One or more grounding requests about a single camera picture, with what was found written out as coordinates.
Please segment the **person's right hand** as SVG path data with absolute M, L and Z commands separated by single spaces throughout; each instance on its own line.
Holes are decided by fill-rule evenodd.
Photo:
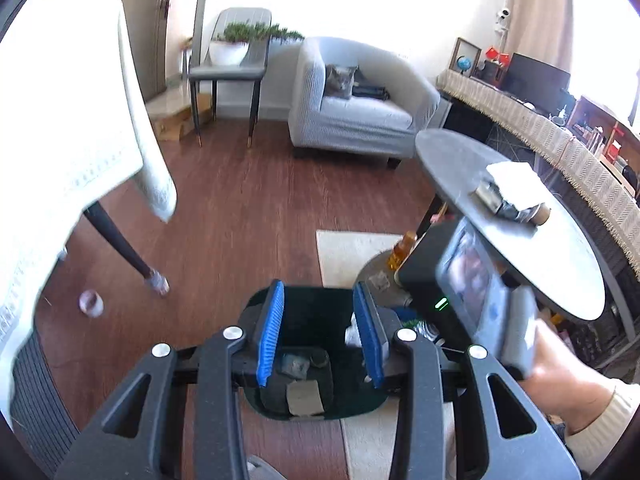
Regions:
M 535 359 L 520 386 L 545 415 L 558 416 L 570 434 L 591 425 L 614 396 L 614 382 L 585 366 L 544 322 L 536 321 Z

